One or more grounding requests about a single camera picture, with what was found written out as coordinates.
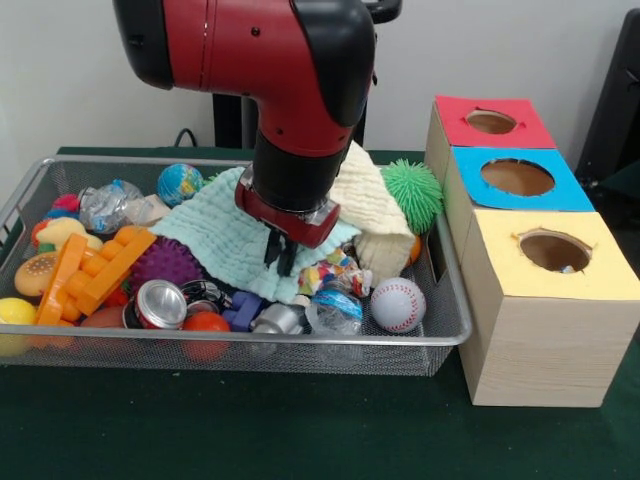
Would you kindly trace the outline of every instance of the red square lid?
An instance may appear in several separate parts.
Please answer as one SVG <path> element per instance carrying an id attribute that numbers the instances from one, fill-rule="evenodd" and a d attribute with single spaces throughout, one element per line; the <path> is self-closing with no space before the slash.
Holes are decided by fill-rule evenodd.
<path id="1" fill-rule="evenodd" d="M 530 100 L 438 95 L 436 106 L 451 146 L 557 148 Z"/>

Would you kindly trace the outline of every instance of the box side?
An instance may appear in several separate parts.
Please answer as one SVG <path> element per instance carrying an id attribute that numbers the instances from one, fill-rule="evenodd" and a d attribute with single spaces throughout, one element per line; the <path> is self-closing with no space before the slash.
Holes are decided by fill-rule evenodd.
<path id="1" fill-rule="evenodd" d="M 599 407 L 640 302 L 506 297 L 475 405 Z"/>
<path id="2" fill-rule="evenodd" d="M 458 161 L 453 149 L 442 190 L 444 210 L 451 230 L 451 237 L 456 248 L 458 262 L 462 263 L 467 236 L 469 235 L 469 225 L 473 215 L 473 206 L 460 176 Z"/>
<path id="3" fill-rule="evenodd" d="M 429 122 L 429 133 L 427 134 L 425 164 L 441 184 L 444 182 L 450 154 L 449 141 L 442 127 L 438 107 L 434 103 L 431 108 L 431 120 Z"/>
<path id="4" fill-rule="evenodd" d="M 461 269 L 473 314 L 473 332 L 469 340 L 460 345 L 459 350 L 473 401 L 478 384 L 484 376 L 485 359 L 490 351 L 495 322 L 503 301 L 500 283 L 491 267 L 475 216 L 471 219 Z"/>

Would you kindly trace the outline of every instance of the metal wire basket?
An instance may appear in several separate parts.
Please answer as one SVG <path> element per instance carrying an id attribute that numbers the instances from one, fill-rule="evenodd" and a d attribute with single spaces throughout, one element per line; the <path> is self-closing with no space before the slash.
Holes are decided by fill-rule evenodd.
<path id="1" fill-rule="evenodd" d="M 18 267 L 35 254 L 31 229 L 53 201 L 114 178 L 155 192 L 156 179 L 175 159 L 75 157 L 45 159 L 26 174 L 0 211 L 0 298 L 19 296 Z M 246 162 L 192 160 L 203 175 Z M 13 365 L 236 370 L 262 372 L 426 375 L 440 368 L 455 345 L 471 334 L 466 292 L 447 222 L 438 218 L 423 239 L 428 248 L 403 275 L 427 298 L 420 326 L 405 335 L 380 329 L 364 301 L 363 335 L 267 335 L 126 329 L 46 328 L 0 325 L 0 362 Z M 46 348 L 35 348 L 48 340 Z M 23 353 L 3 356 L 23 346 Z"/>

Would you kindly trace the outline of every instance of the purple toy block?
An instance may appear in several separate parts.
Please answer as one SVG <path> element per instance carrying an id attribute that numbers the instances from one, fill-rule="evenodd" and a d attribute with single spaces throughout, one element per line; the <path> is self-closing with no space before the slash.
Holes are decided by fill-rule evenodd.
<path id="1" fill-rule="evenodd" d="M 225 310 L 223 318 L 231 326 L 232 332 L 248 332 L 249 325 L 262 310 L 262 298 L 249 292 L 236 292 L 231 308 Z"/>

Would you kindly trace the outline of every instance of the stacked boxes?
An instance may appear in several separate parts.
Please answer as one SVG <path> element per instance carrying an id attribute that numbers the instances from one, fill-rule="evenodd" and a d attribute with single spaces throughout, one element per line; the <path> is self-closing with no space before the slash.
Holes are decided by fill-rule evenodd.
<path id="1" fill-rule="evenodd" d="M 640 320 L 640 282 L 526 100 L 437 97 L 427 165 L 474 314 L 475 405 L 596 407 Z"/>

